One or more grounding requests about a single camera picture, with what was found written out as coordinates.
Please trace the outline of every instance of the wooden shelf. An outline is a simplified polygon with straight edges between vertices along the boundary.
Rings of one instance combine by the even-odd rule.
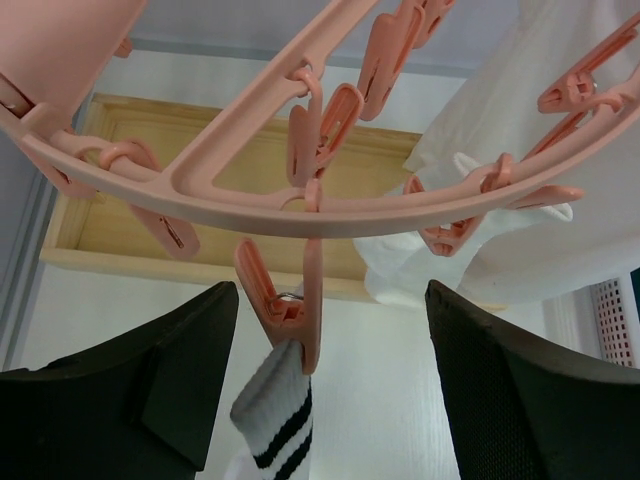
[[[167,165],[219,113],[214,108],[96,95],[83,133],[120,141],[140,138]],[[380,196],[403,183],[402,165],[420,138],[413,133],[356,127],[327,171],[328,195]],[[216,184],[267,193],[288,185],[285,176],[287,121],[274,119],[236,157]],[[291,204],[288,208],[300,208]],[[213,284],[236,280],[233,251],[244,234],[196,226],[201,242],[189,262],[171,259],[130,213],[124,202],[99,194],[94,200],[60,196],[41,259],[64,268]],[[301,281],[305,240],[250,235],[258,244],[274,283],[295,288]],[[324,242],[325,296],[370,300],[366,266],[350,239]]]

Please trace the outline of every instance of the pink plastic clip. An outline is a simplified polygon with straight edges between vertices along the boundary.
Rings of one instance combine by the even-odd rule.
[[[525,210],[530,208],[551,207],[560,203],[569,203],[584,197],[584,190],[561,185],[546,185],[533,193],[522,197],[507,207],[507,210]]]
[[[317,212],[320,184],[317,179],[307,186],[307,211]],[[234,264],[262,328],[271,345],[293,339],[303,347],[302,371],[311,375],[320,357],[322,330],[322,240],[307,240],[302,266],[303,292],[278,294],[256,244],[244,239],[236,248]]]
[[[0,75],[0,108],[6,108],[18,118],[24,117],[33,105],[18,91],[6,78]],[[69,133],[73,133],[73,129],[67,129]],[[77,182],[60,170],[53,167],[37,152],[26,146],[24,143],[17,141],[16,145],[31,160],[31,162],[47,177],[47,179],[62,194],[68,197],[76,198],[93,198],[96,190],[93,187]]]
[[[100,153],[100,167],[107,171],[112,170],[123,157],[127,157],[140,167],[155,172],[162,171],[162,167],[151,149],[138,140],[116,143],[110,148],[104,149]],[[120,167],[126,169],[127,165],[129,165],[128,162],[122,162]],[[126,174],[127,172],[118,169],[117,173]],[[200,242],[191,224],[177,218],[159,215],[135,205],[129,204],[129,208],[172,257],[187,260],[198,253]]]
[[[358,80],[365,102],[362,120],[373,120],[384,108],[424,18],[424,9],[416,0],[403,0],[395,14],[383,13],[373,22]]]
[[[309,89],[309,108],[296,105],[289,115],[287,176],[294,187],[304,187],[321,177],[355,125],[364,100],[353,85],[343,83],[329,100],[322,114],[322,86],[306,68],[293,74]]]
[[[413,48],[422,48],[442,24],[442,19],[453,8],[456,0],[417,0],[417,2],[424,9],[425,17],[422,30]]]
[[[38,170],[42,172],[42,174],[47,177],[56,189],[66,195],[67,197],[72,198],[93,198],[96,194],[96,189],[90,187],[89,185],[85,185],[84,183],[78,182],[62,173],[60,170],[52,166],[47,160],[38,155],[37,152],[29,148],[27,145],[22,144],[21,142],[17,142],[16,145],[24,152],[24,154],[33,162],[33,164],[38,167]],[[78,158],[80,161],[86,161],[84,158]]]
[[[509,185],[512,157],[503,153],[495,164],[494,171],[487,175],[480,186],[487,193]],[[424,186],[418,177],[412,175],[404,186],[404,194],[424,192]],[[478,229],[485,214],[451,223],[450,227],[431,227],[418,230],[431,253],[440,257],[453,257],[466,241]]]
[[[595,96],[596,84],[593,79],[593,71],[638,36],[635,29],[638,24],[640,24],[640,12],[600,42],[596,48],[582,57],[547,88],[538,98],[538,110],[541,113],[570,112],[577,105]],[[597,103],[621,103],[621,100],[614,93],[603,93],[598,97],[601,98]]]

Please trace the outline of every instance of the white wall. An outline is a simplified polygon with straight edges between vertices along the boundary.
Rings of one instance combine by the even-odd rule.
[[[225,106],[264,62],[135,52],[116,60],[97,91]],[[357,72],[329,67],[325,86]],[[375,126],[422,132],[462,80],[403,74]],[[70,272],[47,266],[14,366],[37,368],[134,328],[195,296],[202,287]],[[545,334],[542,306],[503,315]],[[242,445],[231,403],[268,352],[242,297],[207,470],[220,480]],[[312,478],[458,478],[424,311],[327,300],[323,350],[314,376]]]
[[[204,287],[47,266],[14,365],[39,368],[172,310]],[[544,334],[540,305],[502,315]],[[314,384],[312,479],[458,478],[425,311],[325,300]],[[269,344],[241,294],[207,469],[220,480],[242,437],[229,411]]]

